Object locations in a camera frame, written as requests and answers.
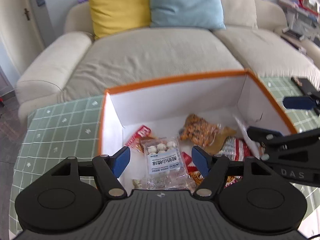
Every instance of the white label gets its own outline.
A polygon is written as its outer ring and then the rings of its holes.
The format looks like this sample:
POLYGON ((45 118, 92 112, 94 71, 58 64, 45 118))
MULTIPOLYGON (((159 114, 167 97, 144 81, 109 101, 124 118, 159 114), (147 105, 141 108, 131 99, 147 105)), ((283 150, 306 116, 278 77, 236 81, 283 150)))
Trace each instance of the white label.
POLYGON ((182 160, 179 150, 171 149, 165 153, 148 155, 149 174, 157 174, 164 171, 182 168, 182 160))

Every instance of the sofa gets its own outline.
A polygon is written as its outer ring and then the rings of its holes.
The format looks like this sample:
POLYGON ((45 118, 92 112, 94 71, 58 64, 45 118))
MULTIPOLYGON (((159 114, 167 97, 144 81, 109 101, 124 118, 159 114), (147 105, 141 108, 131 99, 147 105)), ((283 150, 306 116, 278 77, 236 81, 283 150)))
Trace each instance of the sofa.
POLYGON ((307 77, 318 88, 320 70, 274 33, 287 27, 282 9, 254 1, 254 28, 139 28, 96 41, 89 3, 76 5, 65 34, 16 85, 20 121, 37 108, 101 95, 109 87, 188 73, 250 68, 259 76, 307 77))

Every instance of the light blue pillow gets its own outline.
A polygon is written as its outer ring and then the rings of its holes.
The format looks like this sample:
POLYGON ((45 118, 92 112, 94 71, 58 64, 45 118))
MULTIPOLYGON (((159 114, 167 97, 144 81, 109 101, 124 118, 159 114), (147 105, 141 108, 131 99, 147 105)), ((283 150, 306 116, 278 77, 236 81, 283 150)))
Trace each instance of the light blue pillow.
POLYGON ((151 27, 223 29, 221 0, 150 0, 151 27))

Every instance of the floor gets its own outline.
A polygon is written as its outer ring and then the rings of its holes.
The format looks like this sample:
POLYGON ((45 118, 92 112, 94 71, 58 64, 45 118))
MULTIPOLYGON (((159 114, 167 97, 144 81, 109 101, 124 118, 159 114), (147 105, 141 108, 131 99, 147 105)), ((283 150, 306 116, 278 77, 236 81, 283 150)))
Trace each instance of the floor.
POLYGON ((0 107, 0 239, 9 240, 9 198, 16 161, 26 128, 18 120, 19 103, 16 97, 0 107))

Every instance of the white box with orange rim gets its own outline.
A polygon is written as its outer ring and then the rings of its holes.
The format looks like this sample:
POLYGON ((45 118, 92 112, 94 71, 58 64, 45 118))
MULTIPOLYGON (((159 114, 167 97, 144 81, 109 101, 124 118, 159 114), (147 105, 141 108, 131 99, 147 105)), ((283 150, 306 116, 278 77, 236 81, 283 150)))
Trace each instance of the white box with orange rim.
MULTIPOLYGON (((192 113, 237 130, 238 137, 241 132, 234 116, 247 125, 277 130, 283 135, 296 133, 283 109, 249 70, 191 74, 107 90, 100 124, 100 154, 115 154, 141 125, 151 128, 159 138, 176 136, 192 113)), ((132 179, 142 179, 144 172, 143 155, 132 154, 119 179, 129 194, 132 179)))

